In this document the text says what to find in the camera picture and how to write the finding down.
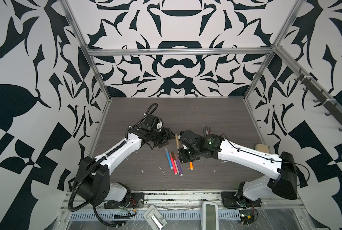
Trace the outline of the brown capped cream pen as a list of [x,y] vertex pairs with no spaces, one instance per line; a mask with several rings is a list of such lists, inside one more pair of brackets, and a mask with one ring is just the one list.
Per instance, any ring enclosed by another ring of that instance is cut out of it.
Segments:
[[176,172],[177,172],[177,174],[179,174],[179,169],[178,169],[178,166],[177,166],[177,163],[176,163],[175,153],[171,152],[171,155],[172,155],[172,158],[173,158],[173,161],[174,161],[174,164],[175,164]]

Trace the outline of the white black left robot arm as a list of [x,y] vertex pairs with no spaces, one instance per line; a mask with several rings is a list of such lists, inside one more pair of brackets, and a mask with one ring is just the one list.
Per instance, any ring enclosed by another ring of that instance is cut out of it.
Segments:
[[99,206],[104,201],[127,206],[131,189],[117,182],[112,183],[110,176],[127,157],[144,145],[151,149],[168,145],[175,138],[170,128],[163,126],[163,120],[152,114],[145,114],[143,119],[130,126],[125,137],[106,152],[80,161],[72,193],[68,201],[68,210],[75,212],[90,204]]

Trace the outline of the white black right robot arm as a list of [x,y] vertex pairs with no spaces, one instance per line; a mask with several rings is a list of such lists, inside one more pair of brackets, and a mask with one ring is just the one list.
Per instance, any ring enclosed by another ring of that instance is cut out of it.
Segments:
[[270,154],[236,144],[225,134],[201,136],[190,130],[182,131],[176,137],[176,143],[181,163],[213,158],[240,164],[263,175],[250,182],[241,182],[236,193],[223,195],[225,208],[259,206],[262,198],[297,199],[297,166],[290,153]]

